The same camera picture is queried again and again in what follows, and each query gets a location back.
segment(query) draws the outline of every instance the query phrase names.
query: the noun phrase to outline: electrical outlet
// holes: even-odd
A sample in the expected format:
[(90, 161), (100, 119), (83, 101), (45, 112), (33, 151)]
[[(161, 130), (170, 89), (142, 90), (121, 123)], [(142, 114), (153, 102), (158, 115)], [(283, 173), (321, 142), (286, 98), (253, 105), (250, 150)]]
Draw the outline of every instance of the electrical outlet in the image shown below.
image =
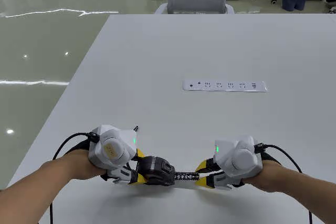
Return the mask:
[(212, 91), (213, 82), (204, 80), (184, 80), (183, 89), (184, 90), (207, 90)]
[(247, 87), (247, 84), (246, 84), (246, 82), (244, 82), (244, 81), (240, 81), (240, 82), (239, 82), (239, 88), (240, 88), (240, 89), (243, 89), (243, 90), (245, 90), (245, 89), (246, 89), (246, 87)]
[(227, 89), (228, 89), (228, 90), (234, 90), (234, 89), (235, 89), (235, 84), (234, 84), (234, 82), (229, 81), (229, 82), (227, 83)]
[(184, 80), (183, 89), (190, 91), (267, 92), (266, 84), (263, 81)]
[(203, 90), (210, 90), (212, 88), (212, 84), (210, 81), (206, 81), (204, 82), (204, 85), (203, 85)]
[(225, 90), (225, 88), (223, 86), (223, 82), (222, 81), (214, 81), (214, 90), (215, 91)]

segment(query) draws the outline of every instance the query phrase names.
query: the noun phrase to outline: black cable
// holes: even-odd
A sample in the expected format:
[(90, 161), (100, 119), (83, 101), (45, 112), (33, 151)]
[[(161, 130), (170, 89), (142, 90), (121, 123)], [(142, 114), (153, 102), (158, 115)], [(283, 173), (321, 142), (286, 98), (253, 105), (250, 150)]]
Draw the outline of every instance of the black cable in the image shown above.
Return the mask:
[[(57, 149), (56, 153), (54, 154), (54, 157), (52, 160), (55, 160), (57, 158), (57, 155), (59, 154), (59, 152), (62, 150), (62, 148), (64, 147), (64, 145), (72, 138), (74, 138), (75, 136), (86, 136), (86, 137), (91, 137), (91, 135), (89, 133), (84, 133), (84, 132), (79, 132), (76, 134), (73, 134), (71, 136), (69, 136), (67, 139), (64, 140), (64, 142), (60, 145), (60, 147)], [(49, 206), (49, 213), (50, 213), (50, 224), (54, 224), (54, 217), (53, 217), (53, 213), (52, 213), (52, 203)]]
[[(282, 153), (285, 154), (286, 157), (289, 158), (289, 160), (292, 161), (292, 163), (295, 165), (295, 167), (299, 171), (299, 173), (302, 173), (302, 170), (301, 170), (300, 166), (294, 161), (294, 159), (291, 156), (289, 156), (289, 154), (287, 152), (285, 152), (280, 147), (277, 147), (276, 145), (272, 145), (272, 144), (262, 144), (262, 147), (263, 147), (263, 149), (266, 149), (266, 148), (270, 147), (270, 148), (274, 148), (274, 149), (277, 149), (277, 150), (281, 151)], [(309, 216), (309, 224), (312, 224), (313, 220), (312, 220), (311, 211), (308, 211), (308, 216)]]

